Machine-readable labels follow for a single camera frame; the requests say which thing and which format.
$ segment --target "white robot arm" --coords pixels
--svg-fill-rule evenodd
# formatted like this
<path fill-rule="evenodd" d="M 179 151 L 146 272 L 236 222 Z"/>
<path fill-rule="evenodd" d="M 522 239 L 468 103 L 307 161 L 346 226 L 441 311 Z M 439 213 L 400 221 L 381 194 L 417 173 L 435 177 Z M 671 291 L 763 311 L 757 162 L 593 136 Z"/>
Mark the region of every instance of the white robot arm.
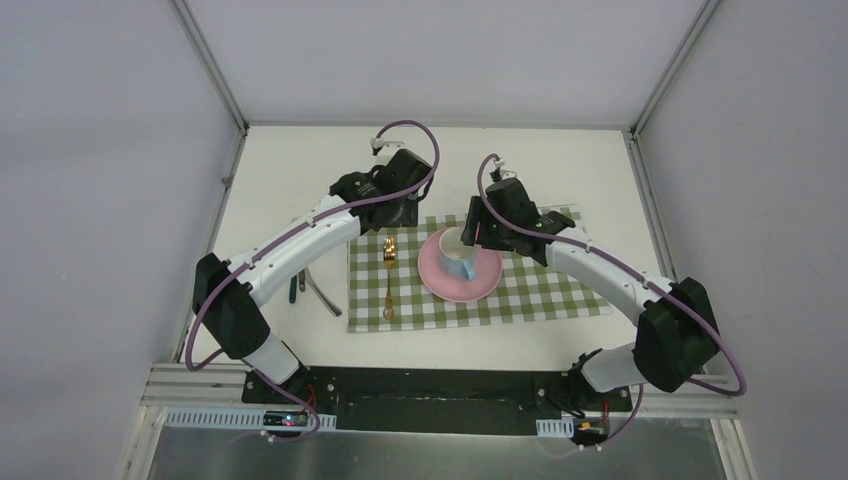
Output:
<path fill-rule="evenodd" d="M 400 142 L 383 142 L 379 148 L 372 142 L 372 146 L 376 165 L 371 171 L 341 177 L 328 195 L 292 224 L 226 260 L 210 253 L 197 263 L 195 313 L 227 356 L 244 360 L 276 384 L 288 380 L 302 365 L 271 332 L 259 307 L 293 275 L 334 247 L 369 230 L 417 223 L 417 203 L 426 196 L 427 187 L 420 198 L 411 193 L 393 201 L 357 204 L 412 188 L 435 164 L 431 167 Z"/>
<path fill-rule="evenodd" d="M 493 184 L 483 190 L 483 169 L 496 160 Z M 679 283 L 639 271 L 599 248 L 586 232 L 556 211 L 540 214 L 521 181 L 504 178 L 490 155 L 478 173 L 480 196 L 469 206 L 462 234 L 466 245 L 514 251 L 567 273 L 610 301 L 637 328 L 636 341 L 580 356 L 563 381 L 546 392 L 561 410 L 582 417 L 582 408 L 618 387 L 650 383 L 673 392 L 720 350 L 746 389 L 738 364 L 718 335 L 706 289 L 687 278 Z"/>

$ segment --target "white tabletop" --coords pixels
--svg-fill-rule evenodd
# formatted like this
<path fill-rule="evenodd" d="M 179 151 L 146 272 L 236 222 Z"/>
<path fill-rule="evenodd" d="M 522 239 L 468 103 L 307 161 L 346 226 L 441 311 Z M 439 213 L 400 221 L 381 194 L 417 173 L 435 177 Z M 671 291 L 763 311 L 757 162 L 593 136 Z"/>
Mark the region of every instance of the white tabletop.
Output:
<path fill-rule="evenodd" d="M 370 127 L 253 127 L 238 167 L 214 251 L 252 247 L 301 215 L 341 175 L 373 162 Z M 576 203 L 596 242 L 632 264 L 657 271 L 624 140 L 616 131 L 437 128 L 442 163 L 420 214 L 465 213 L 476 172 L 491 152 L 517 171 L 537 205 Z M 396 128 L 422 158 L 432 147 L 416 129 Z M 579 354 L 631 342 L 635 328 L 617 310 L 588 318 L 381 333 L 347 332 L 347 246 L 311 267 L 315 281 L 345 312 L 335 318 L 307 288 L 289 304 L 288 288 L 262 308 L 265 319 L 307 365 L 491 370 L 564 370 Z M 204 328 L 195 361 L 217 348 Z"/>

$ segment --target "cup handle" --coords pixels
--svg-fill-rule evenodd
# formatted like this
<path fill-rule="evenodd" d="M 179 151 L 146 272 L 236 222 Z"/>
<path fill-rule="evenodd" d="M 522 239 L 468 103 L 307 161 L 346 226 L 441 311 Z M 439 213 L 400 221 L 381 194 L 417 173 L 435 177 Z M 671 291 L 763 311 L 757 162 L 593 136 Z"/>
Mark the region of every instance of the cup handle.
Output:
<path fill-rule="evenodd" d="M 462 276 L 468 281 L 477 278 L 477 272 L 474 271 L 474 265 L 470 258 L 462 262 Z"/>

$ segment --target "gray wall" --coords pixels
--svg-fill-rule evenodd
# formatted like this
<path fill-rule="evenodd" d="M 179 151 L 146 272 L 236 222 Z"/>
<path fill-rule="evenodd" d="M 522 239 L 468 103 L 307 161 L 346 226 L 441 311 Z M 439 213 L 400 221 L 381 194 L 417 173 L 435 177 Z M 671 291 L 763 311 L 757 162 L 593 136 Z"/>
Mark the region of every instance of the gray wall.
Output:
<path fill-rule="evenodd" d="M 630 125 L 703 0 L 191 0 L 251 121 Z"/>
<path fill-rule="evenodd" d="M 724 2 L 644 134 L 678 274 L 750 377 L 760 477 L 848 466 L 848 2 Z"/>
<path fill-rule="evenodd" d="M 0 477 L 111 478 L 235 129 L 167 2 L 2 2 L 0 45 Z"/>

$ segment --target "checkered tablecloth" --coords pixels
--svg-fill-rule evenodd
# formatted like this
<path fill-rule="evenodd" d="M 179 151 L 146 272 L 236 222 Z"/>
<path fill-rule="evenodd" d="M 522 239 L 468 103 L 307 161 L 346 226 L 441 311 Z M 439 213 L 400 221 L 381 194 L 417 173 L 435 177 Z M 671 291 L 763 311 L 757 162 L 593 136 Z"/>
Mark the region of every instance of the checkered tablecloth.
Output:
<path fill-rule="evenodd" d="M 559 209 L 582 226 L 576 205 L 551 208 Z M 387 332 L 522 323 L 610 312 L 606 300 L 577 280 L 543 268 L 530 258 L 508 252 L 501 252 L 503 275 L 487 297 L 471 303 L 453 303 L 430 293 L 418 275 L 418 251 L 434 233 L 464 222 L 465 215 L 425 217 L 418 227 L 387 228 L 351 242 L 348 331 Z M 383 241 L 387 236 L 397 239 L 397 259 L 392 267 L 395 310 L 392 320 L 383 318 L 386 296 Z"/>

